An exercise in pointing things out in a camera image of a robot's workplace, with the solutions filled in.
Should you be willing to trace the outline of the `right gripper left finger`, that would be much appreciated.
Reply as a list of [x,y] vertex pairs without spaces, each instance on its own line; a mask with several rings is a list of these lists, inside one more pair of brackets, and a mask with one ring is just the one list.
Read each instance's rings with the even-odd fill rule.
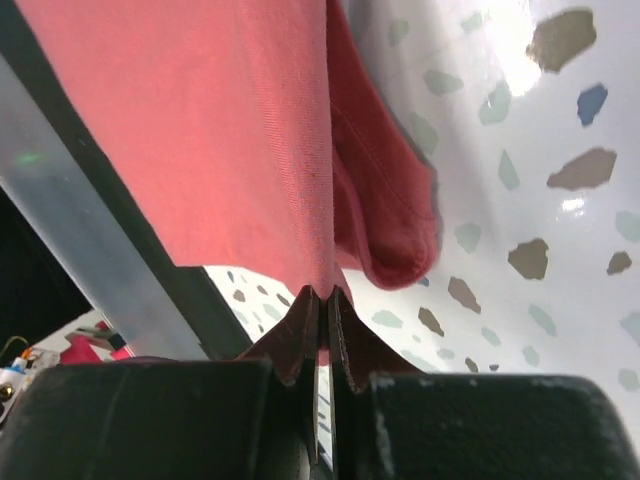
[[1,435],[5,479],[308,479],[320,301],[233,361],[132,358],[40,373]]

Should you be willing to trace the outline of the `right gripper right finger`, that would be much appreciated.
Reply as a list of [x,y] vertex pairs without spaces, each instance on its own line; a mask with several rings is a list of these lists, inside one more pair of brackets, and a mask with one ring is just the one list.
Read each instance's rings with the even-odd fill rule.
[[325,306],[337,479],[635,479],[604,392],[583,377],[425,373],[335,289]]

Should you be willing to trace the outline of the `salmon pink t shirt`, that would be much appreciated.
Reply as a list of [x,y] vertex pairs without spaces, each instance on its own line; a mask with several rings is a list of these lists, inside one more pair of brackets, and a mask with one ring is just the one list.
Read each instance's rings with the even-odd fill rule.
[[373,85],[338,1],[20,1],[65,96],[172,262],[238,273],[261,333],[347,270],[435,263],[431,170]]

